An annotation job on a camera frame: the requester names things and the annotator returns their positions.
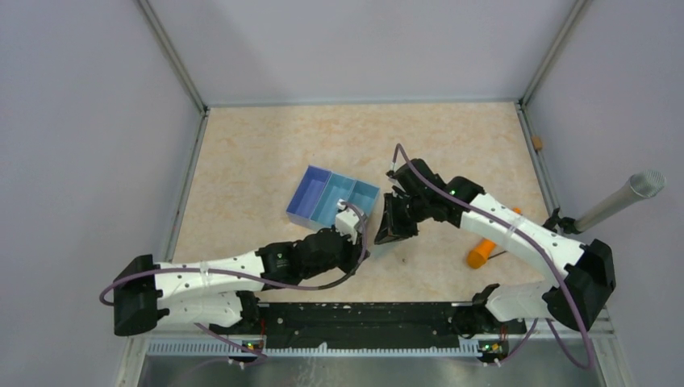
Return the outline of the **blue three-compartment box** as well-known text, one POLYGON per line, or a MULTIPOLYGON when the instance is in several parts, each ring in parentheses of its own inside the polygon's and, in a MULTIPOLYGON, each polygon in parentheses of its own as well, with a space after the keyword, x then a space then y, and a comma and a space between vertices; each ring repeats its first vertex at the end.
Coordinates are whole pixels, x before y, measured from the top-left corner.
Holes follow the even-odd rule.
POLYGON ((368 182, 310 165, 286 207, 286 215, 292 223, 317 231, 335 223, 340 200, 370 216, 379 192, 379 187, 368 182))

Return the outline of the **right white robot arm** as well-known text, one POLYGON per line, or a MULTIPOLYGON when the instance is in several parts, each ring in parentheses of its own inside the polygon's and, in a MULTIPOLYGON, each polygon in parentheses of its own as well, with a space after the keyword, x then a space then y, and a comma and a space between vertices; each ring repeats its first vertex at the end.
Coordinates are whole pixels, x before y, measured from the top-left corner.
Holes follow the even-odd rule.
POLYGON ((531 265, 543 280, 493 284, 473 297, 475 326, 494 332, 517 318, 548 318, 569 329, 589 330, 615 290, 611 247, 599 239, 582 243, 558 235, 498 202, 466 177, 444 182, 422 159, 387 173, 394 186, 384 195, 374 243, 412 238, 431 219, 488 239, 531 265))

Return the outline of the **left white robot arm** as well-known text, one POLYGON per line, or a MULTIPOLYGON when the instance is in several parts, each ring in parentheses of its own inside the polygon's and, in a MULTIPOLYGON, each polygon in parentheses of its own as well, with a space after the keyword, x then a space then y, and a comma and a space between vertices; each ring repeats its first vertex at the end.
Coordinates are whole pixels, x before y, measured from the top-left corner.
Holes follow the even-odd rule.
POLYGON ((364 232, 335 227, 194 264, 157 263, 147 254, 134 258, 101 292, 100 301, 112 307, 113 332, 121 337, 195 323, 249 333, 259 320, 255 293, 336 287, 367 255, 364 232))

